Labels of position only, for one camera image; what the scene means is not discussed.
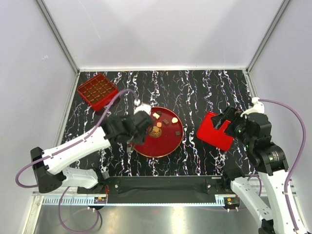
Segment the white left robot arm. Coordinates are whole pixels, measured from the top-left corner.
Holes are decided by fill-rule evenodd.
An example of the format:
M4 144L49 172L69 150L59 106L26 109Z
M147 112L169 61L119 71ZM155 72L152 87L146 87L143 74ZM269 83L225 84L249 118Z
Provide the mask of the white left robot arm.
M84 187L94 193L102 192L105 181L99 172L95 169L70 169L69 165L93 152L117 144L143 144L153 123L151 110L109 116L100 126L55 148L33 148L30 157L39 192L45 194L68 186Z

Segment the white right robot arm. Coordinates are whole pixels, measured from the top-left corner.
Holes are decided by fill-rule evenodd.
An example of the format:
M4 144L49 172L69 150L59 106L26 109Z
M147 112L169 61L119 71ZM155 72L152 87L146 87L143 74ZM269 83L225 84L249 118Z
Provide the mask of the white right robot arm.
M258 233L308 233L291 194L291 173L286 155L282 148L272 142L272 125L264 113L263 103L257 102L244 112L229 106L211 120L216 130L220 130L225 121L230 122L223 132L246 147L249 162L265 187L269 205L251 188L239 168L225 172L221 181L223 191L234 192L244 203L257 222Z

